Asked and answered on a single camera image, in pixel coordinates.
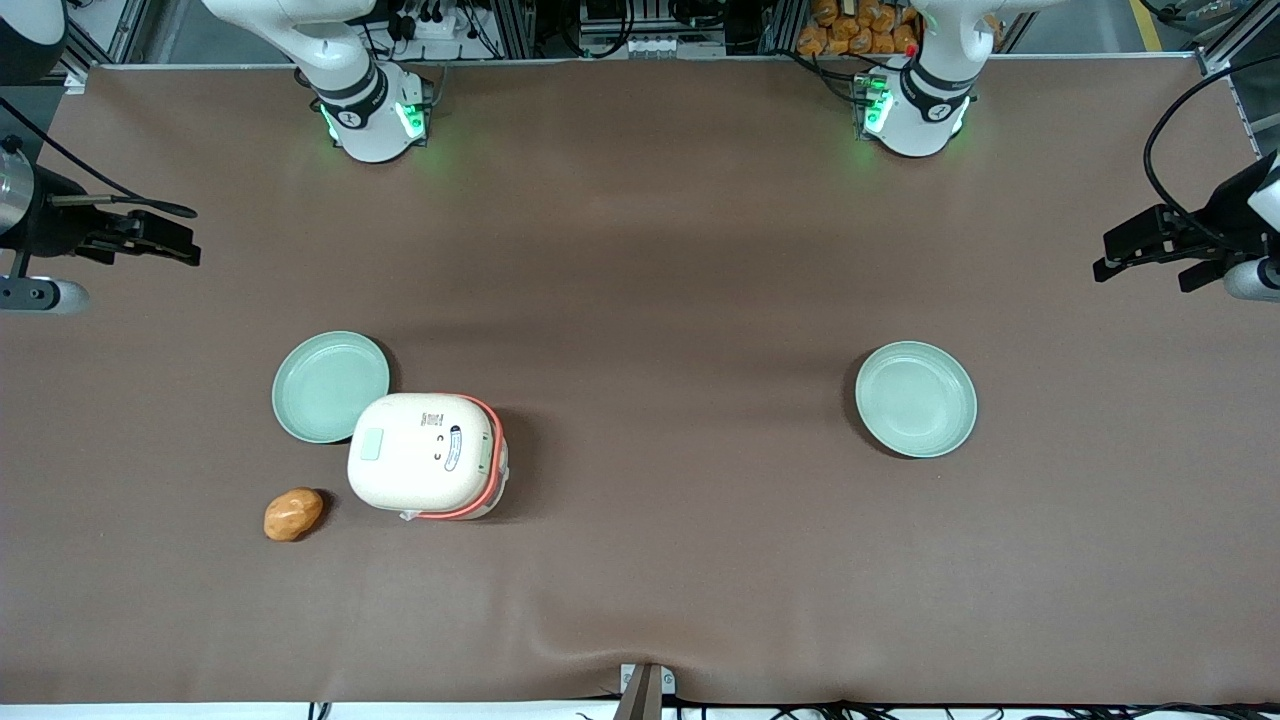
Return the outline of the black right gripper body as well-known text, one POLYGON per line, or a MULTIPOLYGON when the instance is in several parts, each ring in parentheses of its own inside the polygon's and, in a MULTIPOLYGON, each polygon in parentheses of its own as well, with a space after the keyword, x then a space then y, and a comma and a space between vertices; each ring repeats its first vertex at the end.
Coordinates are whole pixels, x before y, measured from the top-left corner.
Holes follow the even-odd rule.
POLYGON ((64 176, 37 172, 35 196, 20 222, 20 250, 35 258, 60 258, 88 247, 87 258, 109 264, 106 254, 118 252, 128 240, 129 219, 90 205, 55 208, 49 204, 51 196, 84 193, 81 184, 64 176))

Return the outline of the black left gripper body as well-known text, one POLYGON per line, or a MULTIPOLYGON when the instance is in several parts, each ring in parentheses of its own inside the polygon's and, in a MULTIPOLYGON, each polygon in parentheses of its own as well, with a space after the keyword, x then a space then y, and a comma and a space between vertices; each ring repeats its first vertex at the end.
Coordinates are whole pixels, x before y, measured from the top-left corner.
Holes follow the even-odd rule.
POLYGON ((1277 256, 1276 150, 1222 181, 1199 210, 1171 199, 1165 204, 1176 218, 1175 260, 1277 256))

